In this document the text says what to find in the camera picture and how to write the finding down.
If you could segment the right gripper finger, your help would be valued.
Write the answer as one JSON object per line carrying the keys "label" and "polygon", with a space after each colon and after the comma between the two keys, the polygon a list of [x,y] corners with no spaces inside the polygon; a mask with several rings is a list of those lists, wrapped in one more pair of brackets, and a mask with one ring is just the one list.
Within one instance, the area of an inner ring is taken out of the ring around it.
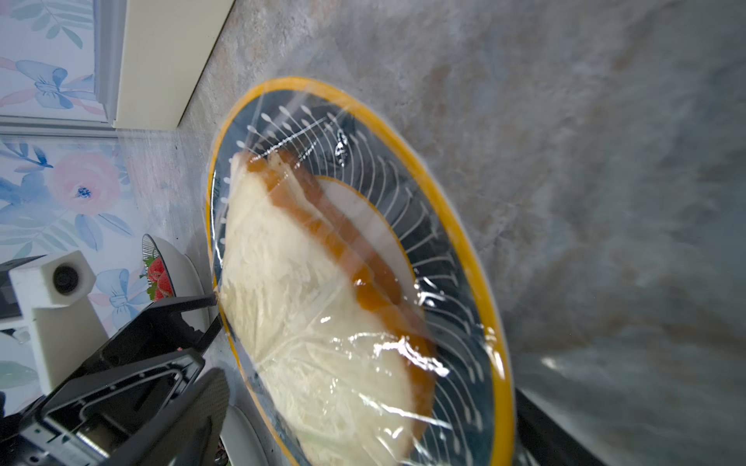
{"label": "right gripper finger", "polygon": [[517,389],[515,399],[518,436],[539,465],[604,465],[524,392]]}

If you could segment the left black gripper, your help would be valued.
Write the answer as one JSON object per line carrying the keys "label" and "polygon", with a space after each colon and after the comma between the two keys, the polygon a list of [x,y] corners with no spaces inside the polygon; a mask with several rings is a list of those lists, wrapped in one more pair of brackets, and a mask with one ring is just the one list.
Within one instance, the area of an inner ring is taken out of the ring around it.
{"label": "left black gripper", "polygon": [[[21,314],[12,260],[1,266],[1,319]],[[217,304],[215,293],[153,302],[52,393],[3,419],[2,464],[214,464],[229,387],[201,355],[223,324],[195,330],[183,314]],[[1,333],[29,347],[39,382],[28,330]]]}

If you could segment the glass bowl with striped rim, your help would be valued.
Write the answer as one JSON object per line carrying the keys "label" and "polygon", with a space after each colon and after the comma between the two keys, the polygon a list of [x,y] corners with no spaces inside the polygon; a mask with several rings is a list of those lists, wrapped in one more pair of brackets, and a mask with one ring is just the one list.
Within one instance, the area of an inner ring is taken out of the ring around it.
{"label": "glass bowl with striped rim", "polygon": [[170,287],[164,289],[175,297],[192,297],[204,294],[204,288],[192,261],[168,241],[146,234],[142,239],[143,260],[150,280],[167,275]]}

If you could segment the cream plastic wrap dispenser box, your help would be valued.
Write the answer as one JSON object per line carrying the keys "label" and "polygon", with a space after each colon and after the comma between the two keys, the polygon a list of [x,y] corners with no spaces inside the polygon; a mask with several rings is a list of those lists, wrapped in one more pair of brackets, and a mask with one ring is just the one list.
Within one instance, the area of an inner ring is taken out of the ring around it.
{"label": "cream plastic wrap dispenser box", "polygon": [[116,129],[171,131],[234,3],[95,1],[95,94]]}

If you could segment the round plate with grapes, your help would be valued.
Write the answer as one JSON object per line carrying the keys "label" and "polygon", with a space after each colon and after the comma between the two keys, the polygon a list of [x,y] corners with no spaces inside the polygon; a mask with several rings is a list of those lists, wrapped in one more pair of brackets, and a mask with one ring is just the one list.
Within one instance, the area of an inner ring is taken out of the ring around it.
{"label": "round plate with grapes", "polygon": [[227,407],[221,441],[232,466],[269,466],[268,457],[254,427],[234,406]]}

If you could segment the red strawberries pile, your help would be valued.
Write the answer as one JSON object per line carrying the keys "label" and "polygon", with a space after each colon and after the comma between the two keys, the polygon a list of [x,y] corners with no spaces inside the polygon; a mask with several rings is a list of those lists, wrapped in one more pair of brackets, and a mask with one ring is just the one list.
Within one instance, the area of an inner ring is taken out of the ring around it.
{"label": "red strawberries pile", "polygon": [[146,261],[146,277],[149,282],[148,295],[153,301],[163,298],[174,297],[173,285],[166,271],[163,259],[159,257],[149,258]]}

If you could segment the slice of bread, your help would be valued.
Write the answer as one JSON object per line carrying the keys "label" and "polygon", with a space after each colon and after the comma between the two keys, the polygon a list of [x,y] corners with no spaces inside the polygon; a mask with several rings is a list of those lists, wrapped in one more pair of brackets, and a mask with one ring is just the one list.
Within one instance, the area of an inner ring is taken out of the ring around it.
{"label": "slice of bread", "polygon": [[425,322],[286,151],[231,160],[220,302],[309,462],[412,459],[435,391]]}

